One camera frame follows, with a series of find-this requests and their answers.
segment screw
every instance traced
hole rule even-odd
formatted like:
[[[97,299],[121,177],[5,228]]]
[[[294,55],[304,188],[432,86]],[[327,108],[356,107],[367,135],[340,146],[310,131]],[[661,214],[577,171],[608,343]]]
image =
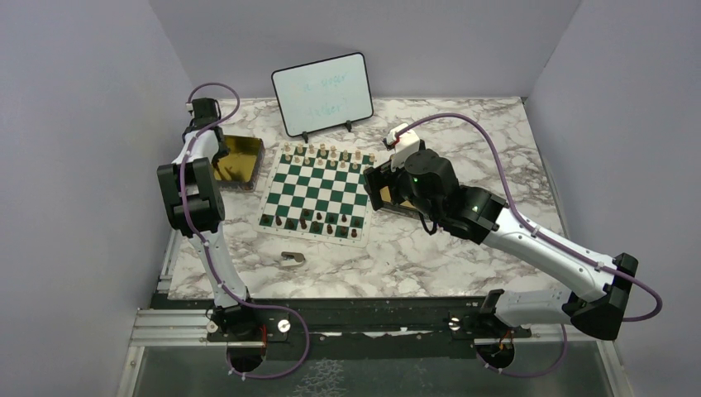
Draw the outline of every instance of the screw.
[[[207,323],[207,332],[208,333],[215,333],[218,329],[219,329],[219,326],[217,326],[217,324],[214,323],[213,321],[210,321],[209,323]]]
[[[286,319],[280,320],[278,323],[278,330],[282,333],[289,331],[289,321]]]
[[[451,318],[450,322],[448,323],[448,328],[451,329],[451,331],[457,331],[460,329],[460,320],[457,317]]]

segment marble table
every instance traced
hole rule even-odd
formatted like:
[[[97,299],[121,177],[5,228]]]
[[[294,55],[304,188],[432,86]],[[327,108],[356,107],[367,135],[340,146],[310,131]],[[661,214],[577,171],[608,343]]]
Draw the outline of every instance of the marble table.
[[[233,102],[222,101],[222,113]],[[562,233],[541,159],[520,98],[374,100],[375,115],[353,125],[310,136],[311,143],[355,146],[383,152],[380,140],[402,122],[438,112],[460,112],[479,122],[494,140],[518,208],[528,217]],[[257,136],[266,156],[255,192],[222,192],[227,219],[224,234],[241,278],[254,298],[378,298],[482,295],[491,289],[527,291],[559,283],[512,256],[439,232],[429,237],[418,220],[377,212],[364,248],[313,242],[256,232],[257,208],[273,154],[284,132],[274,99],[245,100],[227,135]],[[440,119],[416,130],[427,147],[449,159],[462,184],[478,185],[503,196],[494,160],[482,136],[457,119]],[[282,267],[280,252],[302,252],[299,267]],[[210,299],[212,287],[187,240],[174,256],[169,299]]]

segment black mount bracket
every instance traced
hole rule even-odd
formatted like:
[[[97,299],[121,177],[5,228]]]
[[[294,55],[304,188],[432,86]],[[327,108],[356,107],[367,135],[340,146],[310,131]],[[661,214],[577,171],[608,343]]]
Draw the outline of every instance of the black mount bracket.
[[[626,253],[613,258],[613,264],[621,272],[635,277],[637,259]],[[591,337],[613,341],[618,337],[623,315],[626,312],[632,283],[621,277],[613,278],[613,285],[606,285],[606,295],[594,302],[586,302],[573,292],[562,311],[569,314],[572,325]]]

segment green and white chessboard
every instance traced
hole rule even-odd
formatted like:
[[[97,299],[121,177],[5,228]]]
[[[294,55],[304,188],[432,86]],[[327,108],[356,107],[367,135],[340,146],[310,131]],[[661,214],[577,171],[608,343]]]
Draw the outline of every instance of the green and white chessboard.
[[[329,145],[325,155],[319,146],[302,145],[301,153],[298,144],[280,146],[254,229],[318,242],[365,246],[372,205],[363,188],[363,170],[372,164],[371,153],[363,151],[358,156],[356,149],[339,146],[333,157]],[[343,150],[348,151],[346,161],[342,161]]]

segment black whiteboard frame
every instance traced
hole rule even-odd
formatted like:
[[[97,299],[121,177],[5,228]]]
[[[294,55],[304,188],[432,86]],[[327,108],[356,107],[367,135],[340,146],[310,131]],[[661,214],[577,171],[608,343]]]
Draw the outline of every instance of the black whiteboard frame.
[[[327,127],[318,128],[317,130],[314,130],[314,131],[305,131],[305,132],[300,133],[299,135],[289,135],[289,132],[287,131],[287,122],[285,122],[285,119],[284,119],[284,110],[283,110],[283,106],[280,104],[280,98],[278,97],[278,88],[275,87],[275,80],[273,79],[273,77],[275,76],[275,74],[278,73],[278,72],[284,72],[285,70],[296,69],[296,68],[302,68],[302,67],[304,67],[304,66],[309,66],[309,65],[314,65],[314,64],[321,64],[322,62],[327,62],[328,60],[337,60],[337,59],[339,59],[339,58],[346,58],[347,56],[353,56],[353,55],[360,55],[361,57],[363,57],[363,67],[365,68],[365,81],[366,81],[367,84],[368,84],[368,95],[370,96],[370,115],[368,115],[367,117],[356,118],[355,120],[344,121],[344,122],[342,122],[342,123],[340,123],[340,124],[334,124],[334,125],[332,125],[332,126],[327,126]],[[299,137],[299,136],[304,135],[305,133],[308,135],[308,134],[311,134],[312,132],[319,132],[319,131],[326,130],[326,129],[332,128],[332,127],[345,126],[348,122],[359,122],[360,120],[366,120],[366,119],[371,118],[371,117],[374,116],[374,106],[373,106],[373,103],[372,103],[372,91],[370,91],[370,77],[369,77],[369,75],[368,75],[368,65],[367,65],[367,63],[365,63],[365,55],[363,55],[362,52],[359,52],[359,51],[358,51],[358,52],[353,52],[353,53],[351,53],[351,54],[345,54],[345,55],[334,56],[333,58],[327,58],[327,59],[325,59],[325,60],[317,60],[317,61],[314,61],[314,62],[309,62],[308,64],[290,66],[289,68],[284,68],[284,69],[280,69],[280,70],[275,70],[275,71],[270,75],[270,80],[273,82],[273,90],[275,91],[275,99],[278,101],[278,108],[280,108],[280,116],[282,116],[282,118],[283,118],[283,125],[284,125],[284,127],[285,127],[285,134],[286,134],[287,136],[289,136],[290,138],[296,138],[296,137]]]

